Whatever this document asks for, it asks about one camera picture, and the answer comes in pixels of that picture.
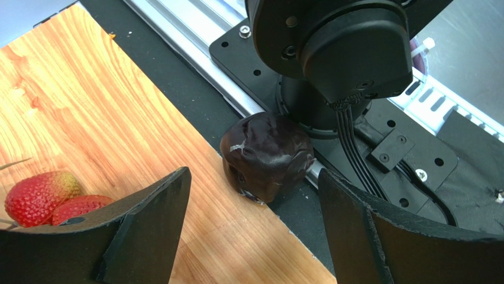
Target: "wood grain surface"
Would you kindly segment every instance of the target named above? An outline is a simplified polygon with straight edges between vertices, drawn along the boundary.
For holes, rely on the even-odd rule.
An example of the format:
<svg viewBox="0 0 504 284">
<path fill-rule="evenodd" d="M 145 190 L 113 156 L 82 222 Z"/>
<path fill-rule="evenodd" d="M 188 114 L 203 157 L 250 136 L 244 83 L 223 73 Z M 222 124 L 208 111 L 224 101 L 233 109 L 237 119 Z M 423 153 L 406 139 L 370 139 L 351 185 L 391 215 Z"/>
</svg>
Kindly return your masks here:
<svg viewBox="0 0 504 284">
<path fill-rule="evenodd" d="M 50 170 L 119 199 L 188 166 L 171 283 L 336 282 L 267 206 L 231 190 L 218 153 L 79 6 L 1 49 L 0 142 L 0 165 L 32 158 L 0 171 L 2 204 Z"/>
</svg>

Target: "screw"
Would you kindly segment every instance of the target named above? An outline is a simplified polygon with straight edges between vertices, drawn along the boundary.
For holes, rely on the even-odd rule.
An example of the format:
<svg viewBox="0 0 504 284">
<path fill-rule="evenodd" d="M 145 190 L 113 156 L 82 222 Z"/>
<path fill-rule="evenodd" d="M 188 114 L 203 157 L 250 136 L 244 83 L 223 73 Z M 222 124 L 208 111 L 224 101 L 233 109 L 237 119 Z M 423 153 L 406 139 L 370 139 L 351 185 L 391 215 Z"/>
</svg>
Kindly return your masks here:
<svg viewBox="0 0 504 284">
<path fill-rule="evenodd" d="M 401 142 L 401 144 L 406 144 L 406 137 L 400 135 L 398 136 L 398 141 Z"/>
<path fill-rule="evenodd" d="M 241 38 L 249 38 L 252 33 L 250 32 L 250 28 L 247 25 L 242 25 L 240 27 L 240 37 Z"/>
<path fill-rule="evenodd" d="M 386 163 L 389 161 L 389 155 L 387 154 L 381 154 L 380 155 L 380 161 L 382 161 L 383 163 Z"/>
<path fill-rule="evenodd" d="M 420 178 L 421 181 L 426 181 L 427 180 L 427 173 L 422 170 L 422 169 L 417 169 L 416 171 L 416 175 Z"/>
</svg>

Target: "eggplant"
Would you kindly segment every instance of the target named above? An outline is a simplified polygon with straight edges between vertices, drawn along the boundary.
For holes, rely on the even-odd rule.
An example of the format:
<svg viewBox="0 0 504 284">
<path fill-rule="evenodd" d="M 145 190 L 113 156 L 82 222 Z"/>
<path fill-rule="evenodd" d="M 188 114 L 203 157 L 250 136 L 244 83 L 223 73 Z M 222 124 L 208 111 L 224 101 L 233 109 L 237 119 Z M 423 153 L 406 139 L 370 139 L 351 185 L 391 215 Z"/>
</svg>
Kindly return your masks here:
<svg viewBox="0 0 504 284">
<path fill-rule="evenodd" d="M 299 186 L 315 162 L 306 132 L 271 112 L 259 112 L 230 126 L 220 149 L 232 188 L 260 204 Z"/>
</svg>

